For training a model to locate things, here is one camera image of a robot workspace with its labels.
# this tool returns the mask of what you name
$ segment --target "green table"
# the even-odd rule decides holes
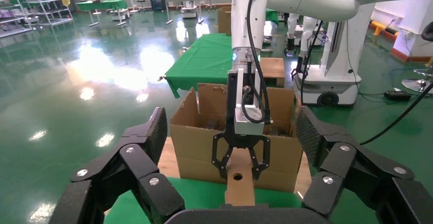
[[[99,3],[95,2],[81,2],[77,3],[77,8],[80,11],[92,11],[92,10],[121,10],[121,9],[127,9],[128,4],[126,4],[125,0],[107,0],[107,1],[101,1]]]
[[[278,12],[275,10],[266,9],[266,21],[271,21],[271,22],[277,24],[277,26],[278,26],[280,23],[278,21]]]
[[[198,83],[227,84],[227,72],[232,66],[231,37],[226,34],[205,34],[165,73],[173,94],[178,89],[197,90]]]
[[[175,189],[185,200],[186,209],[218,208],[224,204],[227,185],[169,178]],[[255,190],[256,204],[267,203],[269,207],[301,207],[301,202],[293,193],[270,190]],[[121,195],[111,208],[104,224],[150,223],[131,191]]]
[[[107,0],[98,3],[87,1],[87,2],[77,3],[77,8],[80,11],[89,12],[90,20],[92,21],[89,27],[93,27],[99,24],[100,12],[98,12],[98,10],[113,9],[113,11],[117,11],[117,15],[119,16],[119,24],[117,24],[117,26],[122,26],[126,23],[125,21],[122,21],[122,17],[121,17],[121,13],[128,11],[128,4],[126,4],[125,0]],[[97,16],[98,18],[97,22],[93,20],[93,15]]]

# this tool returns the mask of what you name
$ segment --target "hole in wooden block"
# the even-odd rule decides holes
[[[236,173],[233,175],[233,179],[235,179],[236,181],[240,181],[240,180],[242,180],[242,175],[239,173]]]

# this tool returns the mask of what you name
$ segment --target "open cardboard box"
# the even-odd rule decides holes
[[[218,9],[218,33],[231,35],[231,6]]]
[[[198,84],[199,102],[192,88],[171,119],[171,137],[181,178],[226,183],[211,163],[212,138],[225,126],[226,88],[225,85]],[[268,88],[268,96],[274,123],[265,126],[264,134],[271,140],[271,161],[269,168],[255,182],[255,187],[293,192],[302,157],[298,139],[290,136],[294,128],[291,118],[295,93],[291,89]],[[210,119],[218,120],[217,130],[205,129]],[[286,136],[269,135],[276,129]],[[227,142],[221,138],[218,142],[219,159],[227,147]],[[259,142],[254,150],[260,162],[263,142]]]

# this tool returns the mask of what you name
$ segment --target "black cable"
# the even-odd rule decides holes
[[[385,134],[387,131],[389,131],[392,127],[394,127],[397,123],[399,123],[427,94],[428,92],[433,88],[433,83],[431,83],[423,92],[422,94],[412,103],[410,107],[408,107],[392,124],[390,124],[388,127],[386,127],[383,131],[381,131],[379,134],[373,136],[369,140],[361,143],[361,145],[366,145],[377,138],[379,138],[381,135]]]
[[[252,63],[251,63],[251,62],[248,62],[248,64],[247,64],[247,67],[248,67],[248,73],[251,73],[251,65],[252,65]],[[251,85],[251,87],[254,87],[254,81],[253,81],[253,77],[252,77],[252,75],[249,75],[249,74],[248,74],[248,79],[249,79],[249,81],[250,81],[250,85]],[[264,110],[263,110],[263,107],[264,107],[264,106],[263,106],[263,102],[261,101],[261,98],[260,98],[260,96],[259,96],[257,90],[256,90],[256,89],[251,89],[251,90],[254,92],[254,95],[257,97],[257,100],[258,100],[258,102],[259,102],[259,107],[260,107],[260,110],[261,110],[261,119],[254,119],[254,118],[250,117],[250,115],[249,115],[248,112],[247,112],[247,109],[245,108],[245,99],[247,98],[247,95],[249,94],[249,92],[245,92],[245,91],[244,91],[244,94],[242,95],[242,101],[241,101],[242,111],[243,111],[245,117],[246,117],[249,121],[251,121],[251,122],[253,122],[253,123],[261,123],[261,122],[263,122],[264,119],[265,119],[265,112],[264,112]]]
[[[258,72],[258,75],[260,77],[260,89],[263,92],[263,96],[264,96],[264,106],[265,106],[264,117],[265,117],[265,119],[263,121],[265,124],[269,124],[270,118],[271,118],[271,112],[269,111],[268,91],[266,90],[266,84],[264,83],[263,72],[261,71],[261,68],[260,68],[260,63],[259,63],[257,52],[256,52],[256,49],[254,46],[253,34],[251,31],[251,8],[252,8],[252,4],[253,4],[253,0],[249,0],[248,1],[248,8],[247,8],[247,32],[248,32],[248,39],[249,39],[250,45],[251,45],[251,51],[253,53],[254,63],[256,64],[257,72]],[[254,85],[251,85],[251,89],[253,90],[254,94],[258,94]]]
[[[306,61],[305,61],[304,72],[302,72],[302,81],[301,81],[301,104],[302,105],[304,105],[304,83],[305,83],[305,78],[307,76],[306,74],[307,74],[308,61],[310,60],[312,47],[314,46],[314,43],[316,42],[316,39],[317,39],[317,36],[319,35],[319,31],[320,31],[320,28],[322,27],[322,24],[323,24],[323,21],[321,20],[319,23],[319,27],[317,28],[316,33],[314,35],[314,39],[312,40],[311,45],[308,47],[308,53],[307,53],[307,57],[306,57]]]
[[[367,100],[367,101],[369,101],[371,103],[385,103],[385,104],[388,104],[388,105],[394,104],[394,103],[387,103],[385,101],[372,101],[372,100],[366,98],[366,96],[359,89],[359,84],[358,84],[358,81],[356,80],[356,74],[353,71],[353,67],[352,67],[352,63],[350,61],[350,55],[349,55],[349,21],[346,21],[346,25],[347,25],[347,31],[346,31],[347,60],[349,61],[349,66],[350,66],[350,69],[352,70],[353,76],[355,77],[355,84],[356,84],[356,88],[358,89],[358,94],[360,94],[365,100]]]

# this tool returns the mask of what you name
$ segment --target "glossy floor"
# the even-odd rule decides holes
[[[47,223],[71,173],[110,150],[124,129],[147,121],[156,106],[171,117],[180,103],[166,70],[203,34],[216,33],[215,12],[205,21],[164,13],[135,15],[117,28],[107,16],[89,28],[86,14],[74,23],[32,34],[0,39],[0,223]],[[274,29],[269,54],[282,57],[284,33]],[[359,74],[361,90],[381,93],[400,80],[416,77],[389,56],[390,43],[366,39]],[[313,59],[320,59],[313,53]],[[290,73],[294,58],[286,58]],[[369,102],[358,97],[353,108],[313,108],[327,122],[346,127],[359,141],[391,123],[408,105]],[[433,100],[425,99],[389,133],[369,148],[410,167],[433,193],[429,131]],[[372,223],[374,212],[344,191],[335,223]]]

